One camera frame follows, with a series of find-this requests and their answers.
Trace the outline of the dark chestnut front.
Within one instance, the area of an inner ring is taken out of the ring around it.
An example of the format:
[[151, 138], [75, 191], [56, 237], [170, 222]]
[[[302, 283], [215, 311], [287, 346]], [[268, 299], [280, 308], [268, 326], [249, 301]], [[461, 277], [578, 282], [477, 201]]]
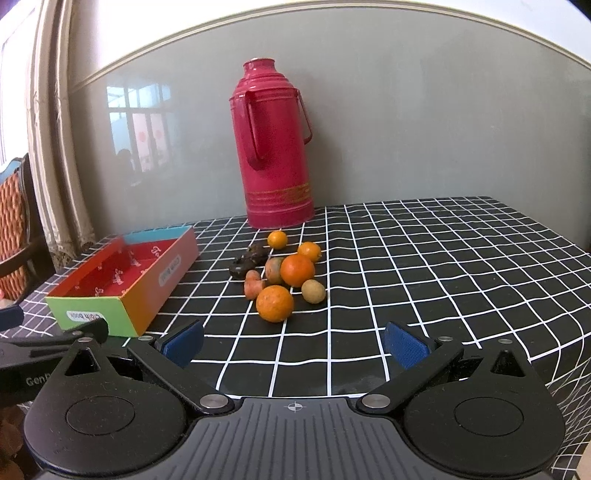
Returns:
[[256, 264], [252, 262], [252, 259], [239, 257], [232, 261], [228, 267], [228, 271], [232, 278], [245, 279], [246, 274], [254, 267], [256, 267]]

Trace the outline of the dark chestnut back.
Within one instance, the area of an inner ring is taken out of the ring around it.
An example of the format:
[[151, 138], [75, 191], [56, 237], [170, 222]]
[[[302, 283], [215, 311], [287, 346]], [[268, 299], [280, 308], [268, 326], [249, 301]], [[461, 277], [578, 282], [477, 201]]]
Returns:
[[269, 249], [263, 244], [252, 244], [245, 252], [245, 259], [254, 265], [266, 263], [269, 258]]

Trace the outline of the small kumquat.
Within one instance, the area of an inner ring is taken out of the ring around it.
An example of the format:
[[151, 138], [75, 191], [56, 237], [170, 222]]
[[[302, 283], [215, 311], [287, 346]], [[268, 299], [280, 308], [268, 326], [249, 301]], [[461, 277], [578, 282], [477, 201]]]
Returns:
[[317, 243], [311, 241], [301, 243], [297, 248], [297, 253], [304, 255], [312, 263], [317, 263], [322, 258], [322, 248]]
[[281, 230], [270, 232], [266, 238], [267, 245], [274, 250], [283, 250], [287, 247], [288, 238], [287, 234]]

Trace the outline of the red thermos flask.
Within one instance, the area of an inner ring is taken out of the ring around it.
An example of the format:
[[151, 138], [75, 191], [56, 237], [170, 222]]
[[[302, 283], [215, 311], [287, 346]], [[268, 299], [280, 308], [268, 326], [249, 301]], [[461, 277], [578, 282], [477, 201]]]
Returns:
[[301, 91], [271, 58], [243, 64], [229, 99], [247, 221], [259, 229], [307, 222], [314, 216], [304, 146], [312, 138]]

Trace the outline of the yellow green lemon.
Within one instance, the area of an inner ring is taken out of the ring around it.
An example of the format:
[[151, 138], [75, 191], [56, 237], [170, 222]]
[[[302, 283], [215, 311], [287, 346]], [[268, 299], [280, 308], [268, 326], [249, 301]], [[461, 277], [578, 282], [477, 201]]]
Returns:
[[321, 282], [315, 279], [308, 279], [301, 285], [301, 295], [310, 304], [320, 304], [327, 296], [327, 290]]

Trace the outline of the greenish orange tangerine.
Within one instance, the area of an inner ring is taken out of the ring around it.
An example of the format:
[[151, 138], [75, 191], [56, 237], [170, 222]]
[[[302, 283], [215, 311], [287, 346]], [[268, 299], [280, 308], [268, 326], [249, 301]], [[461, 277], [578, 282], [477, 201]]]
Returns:
[[283, 264], [283, 257], [271, 257], [266, 261], [264, 275], [266, 276], [266, 281], [270, 285], [283, 284], [283, 277], [280, 273], [281, 264]]

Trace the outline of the large front orange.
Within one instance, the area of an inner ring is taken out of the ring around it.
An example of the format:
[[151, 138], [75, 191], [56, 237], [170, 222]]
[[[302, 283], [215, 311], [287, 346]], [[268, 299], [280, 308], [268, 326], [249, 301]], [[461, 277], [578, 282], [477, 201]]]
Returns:
[[263, 288], [256, 297], [256, 311], [270, 323], [287, 320], [294, 311], [294, 297], [287, 288], [272, 285]]

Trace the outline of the large orange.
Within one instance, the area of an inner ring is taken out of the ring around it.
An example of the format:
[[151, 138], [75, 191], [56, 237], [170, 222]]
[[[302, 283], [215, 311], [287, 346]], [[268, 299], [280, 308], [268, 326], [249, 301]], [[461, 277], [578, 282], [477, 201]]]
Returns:
[[256, 297], [256, 311], [270, 323], [287, 320], [294, 311], [294, 297], [287, 288], [272, 285], [263, 288]]
[[280, 265], [280, 277], [288, 286], [301, 288], [315, 277], [315, 264], [301, 254], [287, 256]]

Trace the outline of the small back kumquat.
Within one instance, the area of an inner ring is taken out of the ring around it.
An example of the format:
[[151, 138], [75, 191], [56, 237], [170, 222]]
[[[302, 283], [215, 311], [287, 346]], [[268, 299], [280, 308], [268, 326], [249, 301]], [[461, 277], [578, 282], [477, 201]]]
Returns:
[[267, 245], [274, 250], [283, 250], [287, 247], [288, 238], [287, 234], [281, 230], [270, 232], [266, 238]]

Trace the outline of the beige curtain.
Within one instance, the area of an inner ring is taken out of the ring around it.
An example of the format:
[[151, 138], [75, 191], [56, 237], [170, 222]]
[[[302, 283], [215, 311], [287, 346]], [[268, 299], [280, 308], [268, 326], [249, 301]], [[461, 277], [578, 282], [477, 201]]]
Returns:
[[40, 3], [32, 50], [28, 154], [37, 208], [57, 270], [95, 241], [77, 169], [69, 108], [69, 33], [73, 3]]

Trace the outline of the dark chestnut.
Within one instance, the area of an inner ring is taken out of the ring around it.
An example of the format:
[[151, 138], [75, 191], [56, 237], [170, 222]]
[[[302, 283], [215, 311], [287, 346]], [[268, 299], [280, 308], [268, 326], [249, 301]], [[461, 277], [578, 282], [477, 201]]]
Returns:
[[245, 252], [245, 259], [254, 265], [266, 263], [269, 258], [269, 249], [263, 244], [252, 244]]
[[245, 279], [246, 274], [254, 267], [256, 267], [256, 264], [252, 262], [252, 259], [239, 257], [232, 261], [228, 267], [228, 271], [232, 278]]

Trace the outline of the wooden sofa with cushion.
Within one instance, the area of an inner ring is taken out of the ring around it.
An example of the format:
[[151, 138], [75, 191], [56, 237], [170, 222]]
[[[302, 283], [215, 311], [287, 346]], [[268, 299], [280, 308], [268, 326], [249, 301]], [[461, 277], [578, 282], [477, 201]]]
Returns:
[[1, 171], [1, 293], [18, 303], [54, 274], [29, 156], [14, 158]]

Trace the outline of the small pinkish fruit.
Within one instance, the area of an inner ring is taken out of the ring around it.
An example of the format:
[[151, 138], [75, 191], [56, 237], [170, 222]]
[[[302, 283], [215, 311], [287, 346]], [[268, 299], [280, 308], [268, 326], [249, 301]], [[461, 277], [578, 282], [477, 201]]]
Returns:
[[266, 288], [266, 280], [256, 270], [252, 269], [246, 272], [245, 283], [243, 284], [243, 293], [248, 300], [256, 300], [259, 293]]

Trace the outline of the colourful cardboard box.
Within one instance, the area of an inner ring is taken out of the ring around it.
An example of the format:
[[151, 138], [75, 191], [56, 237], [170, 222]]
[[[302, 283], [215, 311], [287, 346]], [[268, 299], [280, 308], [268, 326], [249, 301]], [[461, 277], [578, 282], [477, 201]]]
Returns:
[[118, 236], [46, 295], [63, 330], [102, 318], [116, 337], [143, 335], [198, 257], [191, 226]]

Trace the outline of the black white checkered tablecloth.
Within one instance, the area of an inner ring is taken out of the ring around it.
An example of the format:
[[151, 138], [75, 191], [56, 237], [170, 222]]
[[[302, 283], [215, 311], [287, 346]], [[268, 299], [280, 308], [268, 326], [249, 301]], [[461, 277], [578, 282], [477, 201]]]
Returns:
[[[124, 359], [130, 341], [148, 337], [235, 409], [195, 422], [155, 479], [463, 479], [421, 460], [388, 419], [356, 409], [403, 371], [385, 343], [394, 321], [452, 336], [470, 354], [515, 347], [565, 422], [548, 473], [526, 479], [575, 476], [590, 441], [590, 257], [576, 245], [489, 197], [325, 207], [287, 230], [283, 250], [239, 217], [183, 226], [198, 257], [147, 331], [98, 344]], [[21, 304], [19, 331], [1, 341], [67, 331], [46, 295], [114, 238]], [[252, 244], [269, 260], [307, 241], [322, 248], [313, 279], [325, 300], [310, 304], [283, 282], [293, 313], [263, 320], [229, 265]]]

